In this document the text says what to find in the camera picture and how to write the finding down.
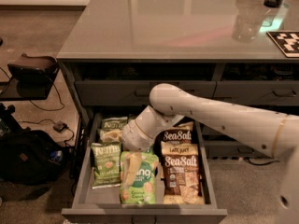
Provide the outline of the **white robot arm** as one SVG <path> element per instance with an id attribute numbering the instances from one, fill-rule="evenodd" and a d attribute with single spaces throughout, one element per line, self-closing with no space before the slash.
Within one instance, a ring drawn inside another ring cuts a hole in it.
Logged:
<path id="1" fill-rule="evenodd" d="M 193 96 L 168 83 L 153 87 L 149 101 L 122 129 L 121 142 L 126 149 L 149 149 L 159 133 L 188 117 L 264 155 L 287 157 L 275 224 L 298 224 L 298 116 Z"/>

